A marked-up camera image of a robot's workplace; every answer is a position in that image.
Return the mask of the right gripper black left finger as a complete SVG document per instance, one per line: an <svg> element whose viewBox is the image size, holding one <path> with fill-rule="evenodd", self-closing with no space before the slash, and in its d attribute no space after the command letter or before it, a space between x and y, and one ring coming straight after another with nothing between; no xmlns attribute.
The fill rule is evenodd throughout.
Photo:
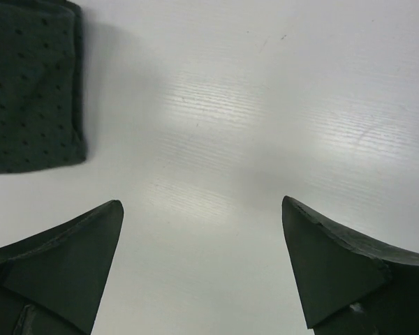
<svg viewBox="0 0 419 335"><path fill-rule="evenodd" d="M106 202L0 248L0 334L90 334L124 208Z"/></svg>

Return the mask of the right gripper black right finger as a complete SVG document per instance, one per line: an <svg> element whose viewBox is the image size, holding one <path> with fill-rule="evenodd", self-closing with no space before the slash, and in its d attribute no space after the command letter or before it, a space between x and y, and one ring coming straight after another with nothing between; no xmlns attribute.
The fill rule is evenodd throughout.
<svg viewBox="0 0 419 335"><path fill-rule="evenodd" d="M348 228L289 196L281 208L308 329L419 334L419 253Z"/></svg>

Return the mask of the black skirt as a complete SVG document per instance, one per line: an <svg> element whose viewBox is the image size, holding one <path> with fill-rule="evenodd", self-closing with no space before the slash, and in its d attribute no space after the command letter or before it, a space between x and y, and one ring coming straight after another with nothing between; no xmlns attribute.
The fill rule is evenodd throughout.
<svg viewBox="0 0 419 335"><path fill-rule="evenodd" d="M0 174L85 161L83 59L77 4L0 1Z"/></svg>

